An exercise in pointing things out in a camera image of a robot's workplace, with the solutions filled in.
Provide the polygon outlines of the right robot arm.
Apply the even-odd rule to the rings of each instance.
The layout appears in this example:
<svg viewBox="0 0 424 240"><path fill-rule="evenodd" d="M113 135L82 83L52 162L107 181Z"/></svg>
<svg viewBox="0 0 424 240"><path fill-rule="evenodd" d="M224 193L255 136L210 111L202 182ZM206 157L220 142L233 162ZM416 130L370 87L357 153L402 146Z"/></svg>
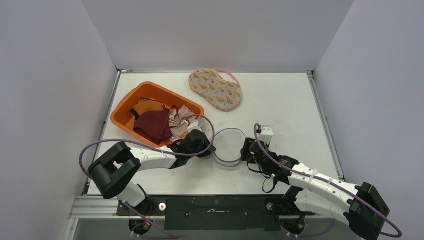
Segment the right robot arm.
<svg viewBox="0 0 424 240"><path fill-rule="evenodd" d="M240 153L242 161L257 164L257 173L271 179L274 186L289 186L280 207L286 213L332 218L349 226L364 240L376 240L383 234L390 209L372 184L356 185L333 179L294 158L269 151L263 141L257 143L253 138L245 139Z"/></svg>

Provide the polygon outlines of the dark red bra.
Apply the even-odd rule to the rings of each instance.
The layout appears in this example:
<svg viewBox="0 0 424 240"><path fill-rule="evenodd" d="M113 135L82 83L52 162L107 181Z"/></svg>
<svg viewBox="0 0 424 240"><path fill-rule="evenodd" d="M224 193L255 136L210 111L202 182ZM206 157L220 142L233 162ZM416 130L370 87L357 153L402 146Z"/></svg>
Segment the dark red bra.
<svg viewBox="0 0 424 240"><path fill-rule="evenodd" d="M133 130L139 135L146 135L150 141L155 144L160 144L172 137L172 131L169 126L170 109L147 111L139 114L135 109L130 111L134 117Z"/></svg>

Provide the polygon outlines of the floral padded bra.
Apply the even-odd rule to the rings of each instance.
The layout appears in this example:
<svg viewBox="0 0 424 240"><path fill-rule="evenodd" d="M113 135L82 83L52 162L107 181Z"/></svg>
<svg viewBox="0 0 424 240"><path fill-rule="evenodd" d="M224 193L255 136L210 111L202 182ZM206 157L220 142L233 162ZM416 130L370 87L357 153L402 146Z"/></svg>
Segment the floral padded bra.
<svg viewBox="0 0 424 240"><path fill-rule="evenodd" d="M190 88L223 112L235 109L242 101L240 82L226 70L201 68L188 77Z"/></svg>

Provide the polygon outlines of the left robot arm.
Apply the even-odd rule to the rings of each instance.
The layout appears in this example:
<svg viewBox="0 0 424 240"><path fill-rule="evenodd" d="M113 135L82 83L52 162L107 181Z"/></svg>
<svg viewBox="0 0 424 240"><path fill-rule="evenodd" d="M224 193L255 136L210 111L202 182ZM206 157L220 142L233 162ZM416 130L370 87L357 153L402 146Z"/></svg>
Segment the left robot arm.
<svg viewBox="0 0 424 240"><path fill-rule="evenodd" d="M192 130L184 139L159 148L143 144L138 148L129 147L128 141L123 139L113 142L115 144L88 167L86 174L104 199L117 198L139 216L149 210L151 200L146 191L132 181L136 173L180 168L191 158L205 158L216 151L200 130Z"/></svg>

